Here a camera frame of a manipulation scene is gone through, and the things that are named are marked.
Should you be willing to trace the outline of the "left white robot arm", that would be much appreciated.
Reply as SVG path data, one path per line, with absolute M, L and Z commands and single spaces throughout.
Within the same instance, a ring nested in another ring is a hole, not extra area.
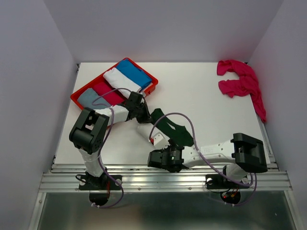
M 81 111 L 69 140 L 81 153 L 86 173 L 91 176 L 90 183 L 95 188 L 106 185 L 107 177 L 103 174 L 106 168 L 99 163 L 99 151 L 104 146 L 107 129 L 133 119 L 140 124 L 152 122 L 144 96 L 138 92 L 131 92 L 128 99 L 118 105 L 100 110 L 86 107 Z

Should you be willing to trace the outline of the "red plastic tray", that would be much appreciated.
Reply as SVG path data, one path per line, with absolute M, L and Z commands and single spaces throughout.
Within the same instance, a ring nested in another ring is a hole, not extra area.
M 147 71 L 145 71 L 143 68 L 141 68 L 138 64 L 136 64 L 134 61 L 132 61 L 131 59 L 129 58 L 125 58 L 125 59 L 128 59 L 134 66 L 136 66 L 137 68 L 140 68 L 142 69 L 151 79 L 152 79 L 152 83 L 146 87 L 144 90 L 140 90 L 138 93 L 141 93 L 143 96 L 144 96 L 144 99 L 146 96 L 150 95 L 150 93 L 152 93 L 157 84 L 158 84 L 158 79 L 156 79 L 155 77 L 153 77 L 151 74 L 149 74 Z M 112 68 L 116 68 L 117 64 L 115 64 L 114 66 L 110 67 L 108 70 L 112 69 Z M 89 83 L 87 83 L 86 85 L 82 86 L 80 89 L 78 89 L 76 92 L 74 92 L 72 95 L 71 95 L 71 100 L 81 109 L 84 109 L 79 103 L 78 103 L 78 98 L 79 96 L 84 92 L 86 91 L 88 88 L 93 88 L 96 84 L 100 83 L 100 82 L 105 82 L 107 84 L 109 84 L 103 77 L 103 74 L 105 73 L 103 72 L 102 74 L 100 74 L 98 77 L 96 77 L 95 79 L 93 79 L 92 81 L 90 81 Z M 120 93 L 124 99 L 128 99 L 130 93 L 132 92 L 131 90 L 128 90 L 126 88 L 113 88 L 112 91 L 117 91 L 118 93 Z M 97 99 L 95 99 L 93 102 L 92 102 L 92 105 L 95 105 L 95 101 L 97 101 L 99 98 L 103 98 L 103 95 L 99 96 Z

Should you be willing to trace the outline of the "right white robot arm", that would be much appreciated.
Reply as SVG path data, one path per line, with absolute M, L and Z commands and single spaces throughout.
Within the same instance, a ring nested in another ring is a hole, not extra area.
M 234 184 L 246 187 L 243 178 L 248 173 L 268 171 L 263 142 L 243 133 L 199 149 L 195 145 L 180 147 L 173 141 L 167 142 L 160 133 L 154 136 L 152 144 L 154 150 L 149 153 L 147 166 L 176 173 L 205 164 L 212 168 L 214 163 L 227 163 L 222 172 L 215 170 L 226 187 Z

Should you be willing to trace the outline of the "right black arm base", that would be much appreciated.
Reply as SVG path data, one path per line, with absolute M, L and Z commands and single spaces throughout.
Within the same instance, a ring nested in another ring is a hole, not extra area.
M 209 190 L 230 190 L 230 189 L 245 189 L 247 185 L 239 185 L 232 181 L 227 180 L 220 174 L 208 174 L 206 175 L 205 186 Z

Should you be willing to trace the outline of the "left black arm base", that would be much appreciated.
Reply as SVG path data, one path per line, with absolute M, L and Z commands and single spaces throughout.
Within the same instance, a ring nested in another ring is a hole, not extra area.
M 77 174 L 75 178 L 79 182 L 78 189 L 81 191 L 119 191 L 120 187 L 105 173 L 100 177 L 94 177 L 88 172 Z

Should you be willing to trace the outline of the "cream and green t-shirt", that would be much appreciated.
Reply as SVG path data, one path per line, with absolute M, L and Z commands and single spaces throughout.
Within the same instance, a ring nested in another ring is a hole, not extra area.
M 164 117 L 159 121 L 155 126 L 151 137 L 149 137 L 156 121 L 164 115 L 165 114 L 161 108 L 154 109 L 154 111 L 149 115 L 146 115 L 145 113 L 138 115 L 136 117 L 137 122 L 140 124 L 137 128 L 138 133 L 151 142 L 154 136 L 160 133 L 167 141 L 171 140 L 171 142 L 176 144 L 178 147 L 193 146 L 193 137 L 187 131 L 186 127 L 176 124 L 167 117 Z

